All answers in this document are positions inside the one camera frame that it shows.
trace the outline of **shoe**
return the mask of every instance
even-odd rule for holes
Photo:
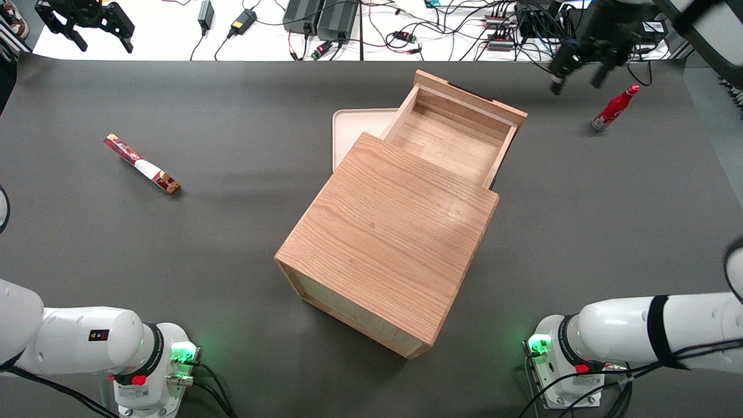
[[[28,38],[28,23],[21,16],[21,12],[11,0],[5,0],[3,9],[6,15],[10,16],[10,29],[18,35],[19,38],[26,40]]]

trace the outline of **white tray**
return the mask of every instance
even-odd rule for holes
[[[376,137],[392,123],[397,109],[342,109],[333,114],[333,171],[363,132]]]

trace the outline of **bottle cap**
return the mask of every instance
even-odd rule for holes
[[[640,91],[639,84],[632,84],[630,87],[627,87],[627,94],[630,96],[634,96],[638,91]]]

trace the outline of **white table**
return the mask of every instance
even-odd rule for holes
[[[285,7],[288,0],[276,0]],[[452,0],[451,4],[461,4],[464,0]],[[257,0],[244,0],[245,7],[254,7]],[[371,0],[373,3],[386,2],[385,0]],[[590,0],[572,0],[567,3],[575,4],[580,8],[583,4],[587,5]],[[185,6],[181,6],[171,1],[162,0],[118,0],[126,14],[134,22],[134,36],[132,44],[134,52],[127,54],[123,46],[115,36],[105,33],[102,30],[90,28],[78,28],[80,35],[88,43],[87,52],[80,51],[77,46],[67,40],[63,35],[55,35],[47,28],[44,28],[39,41],[36,43],[34,53],[46,57],[64,59],[64,60],[145,60],[145,61],[183,61],[188,60],[191,51],[201,38],[201,29],[196,22],[198,11],[201,6],[201,0],[192,0]],[[466,6],[483,5],[486,1],[467,1]],[[207,37],[201,42],[194,53],[194,60],[213,60],[214,53],[219,45],[224,41],[230,24],[242,12],[243,4],[239,0],[212,0],[214,7],[214,22],[212,29],[208,32]],[[383,35],[400,30],[409,23],[419,22],[419,19],[411,17],[407,13],[395,15],[393,7],[374,6],[369,7],[362,5],[363,11],[363,40],[365,42],[382,45],[383,39],[372,26],[379,28]],[[508,5],[509,10],[515,10],[515,2]],[[447,17],[447,27],[456,28],[463,22],[466,16],[473,9],[460,8]],[[274,0],[261,0],[260,4],[255,7],[255,12],[261,22],[279,24],[282,22],[284,10]],[[425,7],[415,7],[414,13],[422,19],[436,21],[436,13],[432,9]],[[470,17],[482,18],[486,14],[485,10],[477,12]],[[352,33],[353,39],[359,39],[359,22],[358,17],[354,24]],[[491,30],[483,33],[483,22],[468,22],[463,26],[460,33],[456,35],[441,35],[425,27],[419,27],[415,31],[418,41],[423,47],[423,58],[426,61],[447,61],[474,60],[476,57],[476,48],[465,56],[465,53],[477,38],[482,36],[484,39]],[[516,40],[520,41],[521,36],[516,33]],[[294,50],[302,53],[304,37],[295,34],[291,37]],[[538,39],[529,39],[530,44],[527,49],[534,52],[495,52],[485,51],[481,61],[548,61],[548,46],[542,44]],[[316,37],[311,37],[308,42],[307,55],[322,44]],[[417,45],[410,45],[410,48],[416,48]],[[336,56],[335,60],[356,61],[360,58],[359,42],[350,42],[344,45]],[[328,60],[331,51],[321,60]],[[669,55],[668,47],[665,42],[661,43],[654,51],[643,56],[644,60],[658,60]],[[223,61],[287,61],[291,60],[288,51],[288,34],[284,31],[282,25],[268,26],[255,23],[244,35],[235,36],[228,40],[224,47],[219,51],[218,59]],[[421,60],[420,54],[407,55],[397,54],[387,48],[376,48],[373,46],[364,46],[364,60],[367,61],[408,61]]]

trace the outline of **red wrapper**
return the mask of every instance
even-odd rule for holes
[[[168,173],[165,173],[158,166],[144,159],[142,155],[139,155],[138,152],[134,151],[126,142],[121,141],[116,135],[110,134],[103,140],[103,143],[166,192],[173,193],[181,186]]]

